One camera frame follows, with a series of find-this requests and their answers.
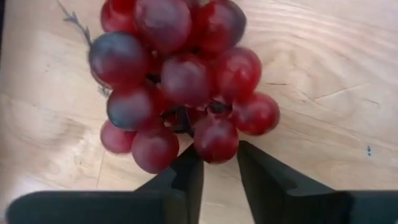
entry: wood grain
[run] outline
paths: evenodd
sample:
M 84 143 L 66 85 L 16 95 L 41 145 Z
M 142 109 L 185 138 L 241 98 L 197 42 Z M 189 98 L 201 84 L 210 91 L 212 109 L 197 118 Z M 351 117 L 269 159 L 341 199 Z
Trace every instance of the wood grain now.
M 241 136 L 336 189 L 398 189 L 398 2 L 236 0 L 241 45 L 280 126 Z M 102 1 L 64 0 L 93 37 Z M 106 119 L 88 47 L 54 0 L 7 2 L 0 69 L 0 211 L 45 189 L 133 190 L 152 176 L 104 152 Z M 192 140 L 180 136 L 182 147 Z M 205 167 L 201 223 L 252 223 L 236 160 Z

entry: bunch of grapes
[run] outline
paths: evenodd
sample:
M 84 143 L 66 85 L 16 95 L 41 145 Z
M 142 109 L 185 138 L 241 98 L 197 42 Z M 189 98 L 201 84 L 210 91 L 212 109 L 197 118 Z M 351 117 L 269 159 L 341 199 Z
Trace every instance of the bunch of grapes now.
M 149 173 L 178 156 L 178 133 L 219 164 L 238 150 L 238 130 L 259 136 L 279 122 L 278 104 L 255 91 L 261 61 L 237 47 L 246 16 L 230 0 L 107 0 L 105 33 L 90 43 L 93 78 L 111 90 L 104 147 L 132 154 Z

